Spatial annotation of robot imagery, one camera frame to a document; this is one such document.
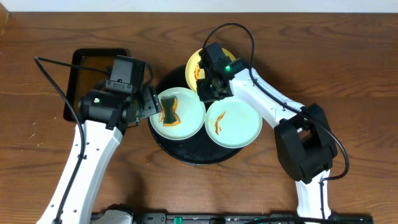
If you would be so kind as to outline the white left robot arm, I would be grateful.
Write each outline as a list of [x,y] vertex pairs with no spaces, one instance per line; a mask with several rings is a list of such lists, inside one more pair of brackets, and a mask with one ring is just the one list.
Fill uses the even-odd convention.
[[80,101],[71,153],[39,223],[89,223],[109,160],[131,123],[161,111],[154,87],[140,92],[90,90]]

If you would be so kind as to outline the green and yellow scrub sponge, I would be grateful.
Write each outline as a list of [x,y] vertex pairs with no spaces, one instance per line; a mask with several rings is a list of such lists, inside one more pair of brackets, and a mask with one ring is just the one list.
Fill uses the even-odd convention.
[[175,96],[162,98],[160,100],[162,112],[160,120],[163,126],[176,126],[181,123],[176,110],[178,107],[178,99]]

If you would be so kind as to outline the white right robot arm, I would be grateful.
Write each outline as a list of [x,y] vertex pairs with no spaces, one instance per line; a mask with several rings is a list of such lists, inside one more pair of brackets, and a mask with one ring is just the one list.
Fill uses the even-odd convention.
[[284,96],[243,59],[202,57],[198,66],[205,76],[197,81],[202,101],[235,96],[261,115],[274,130],[278,160],[296,184],[297,213],[327,219],[327,182],[339,142],[330,130],[324,110],[304,106]]

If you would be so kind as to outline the light green plate with stain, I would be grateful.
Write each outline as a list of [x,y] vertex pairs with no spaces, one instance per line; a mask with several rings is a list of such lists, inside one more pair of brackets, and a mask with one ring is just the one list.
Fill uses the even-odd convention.
[[252,143],[262,129],[263,118],[247,103],[228,97],[207,109],[205,129],[217,145],[236,149]]

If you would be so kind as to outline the yellow plate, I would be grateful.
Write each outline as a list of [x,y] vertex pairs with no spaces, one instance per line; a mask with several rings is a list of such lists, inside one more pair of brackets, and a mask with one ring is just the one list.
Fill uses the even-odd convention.
[[[205,71],[199,66],[199,62],[201,61],[201,56],[199,54],[200,51],[201,49],[197,50],[193,55],[191,55],[185,69],[185,79],[187,81],[187,84],[189,88],[196,94],[198,94],[197,80],[205,78]],[[230,51],[224,48],[222,48],[222,51],[224,53],[224,57],[222,57],[221,60],[216,60],[216,62],[214,63],[216,67],[218,66],[218,63],[226,66],[228,63],[236,59]]]

